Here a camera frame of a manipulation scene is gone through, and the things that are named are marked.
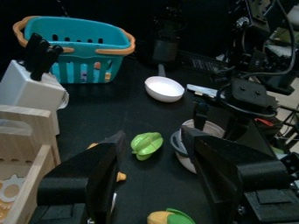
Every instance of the toy food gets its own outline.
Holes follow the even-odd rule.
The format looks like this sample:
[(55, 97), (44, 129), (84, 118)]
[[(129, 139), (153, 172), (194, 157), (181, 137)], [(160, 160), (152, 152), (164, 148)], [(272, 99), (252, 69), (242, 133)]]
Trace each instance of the toy food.
[(161, 147), (163, 142), (164, 139), (157, 132), (147, 132), (137, 135), (131, 142), (132, 153), (136, 158), (140, 161), (148, 159)]

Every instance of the knife handle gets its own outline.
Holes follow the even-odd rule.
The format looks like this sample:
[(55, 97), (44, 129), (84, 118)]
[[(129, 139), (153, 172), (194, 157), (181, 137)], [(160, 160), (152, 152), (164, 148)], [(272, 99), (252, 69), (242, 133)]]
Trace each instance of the knife handle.
[(48, 48), (37, 67), (33, 69), (31, 73), (32, 80), (40, 81), (43, 79), (43, 74), (49, 72), (52, 64), (55, 63), (57, 58), (59, 58), (57, 52), (52, 48)]
[(41, 40), (43, 37), (35, 32), (24, 49), (24, 67), (28, 72), (33, 70), (33, 55), (36, 54)]

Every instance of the dark background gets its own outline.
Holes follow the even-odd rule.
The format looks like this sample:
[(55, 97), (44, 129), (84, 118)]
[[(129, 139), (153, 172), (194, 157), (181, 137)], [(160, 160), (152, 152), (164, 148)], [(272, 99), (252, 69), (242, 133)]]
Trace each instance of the dark background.
[[(164, 13), (165, 0), (1, 0), (0, 69), (11, 59), (23, 57), (12, 26), (27, 16), (65, 16), (109, 23), (125, 29), (137, 42), (148, 40), (153, 17)], [(230, 35), (228, 0), (184, 0), (181, 12), (188, 24), (180, 32), (180, 49), (211, 57), (219, 56)]]

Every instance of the white bowl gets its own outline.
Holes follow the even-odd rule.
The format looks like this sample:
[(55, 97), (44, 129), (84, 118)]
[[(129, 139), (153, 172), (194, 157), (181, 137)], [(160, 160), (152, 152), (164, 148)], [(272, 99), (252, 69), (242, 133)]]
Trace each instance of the white bowl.
[[(194, 128), (194, 120), (191, 119), (185, 121), (181, 125), (185, 125), (187, 127)], [(210, 121), (204, 123), (203, 132), (219, 138), (223, 138), (223, 135), (224, 135), (224, 129), (219, 125), (216, 125), (214, 122), (210, 122)], [(175, 155), (181, 165), (192, 173), (196, 173), (192, 161), (188, 158), (188, 153), (183, 145), (180, 129), (172, 133), (171, 144), (172, 144), (172, 147), (175, 148)]]
[(165, 77), (149, 77), (144, 81), (144, 88), (145, 92), (160, 102), (176, 102), (183, 97), (183, 86)]

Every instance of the black cable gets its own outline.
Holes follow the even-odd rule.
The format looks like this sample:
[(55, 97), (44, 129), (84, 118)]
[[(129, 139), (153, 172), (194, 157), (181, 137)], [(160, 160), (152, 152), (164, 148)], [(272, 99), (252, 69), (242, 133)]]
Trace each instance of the black cable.
[(288, 74), (291, 72), (292, 68), (294, 68), (294, 65), (295, 65), (295, 48), (296, 48), (295, 31), (294, 31), (294, 27), (291, 25), (290, 19), (288, 19), (287, 15), (286, 15), (286, 11), (284, 11), (283, 5), (280, 4), (280, 1), (275, 0), (275, 3), (278, 4), (279, 9), (280, 9), (280, 11), (282, 11), (282, 13), (284, 15), (284, 21), (286, 21), (286, 24), (288, 26), (291, 46), (292, 46), (291, 62), (290, 62), (288, 68), (284, 71), (279, 72), (279, 73), (247, 73), (247, 74), (244, 74), (240, 77), (242, 79), (250, 78), (252, 76), (278, 76), (278, 75), (282, 75), (282, 74)]

